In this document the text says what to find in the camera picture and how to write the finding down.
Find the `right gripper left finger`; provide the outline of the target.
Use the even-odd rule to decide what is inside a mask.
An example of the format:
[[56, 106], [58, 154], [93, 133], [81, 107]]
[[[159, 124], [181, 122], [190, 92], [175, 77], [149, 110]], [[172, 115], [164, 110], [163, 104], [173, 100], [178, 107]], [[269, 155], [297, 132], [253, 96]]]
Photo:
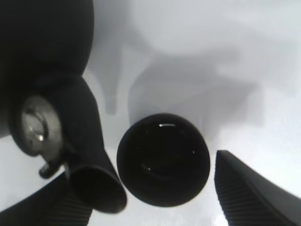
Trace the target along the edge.
[[93, 209], [72, 191], [60, 174], [24, 200], [0, 212], [2, 226], [86, 226]]

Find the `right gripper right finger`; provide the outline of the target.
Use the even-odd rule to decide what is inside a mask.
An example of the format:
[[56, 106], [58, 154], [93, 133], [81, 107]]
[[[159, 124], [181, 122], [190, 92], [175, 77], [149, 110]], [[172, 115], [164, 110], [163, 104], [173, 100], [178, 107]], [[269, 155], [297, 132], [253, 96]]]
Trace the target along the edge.
[[226, 150], [216, 153], [214, 185], [230, 226], [299, 226], [301, 200]]

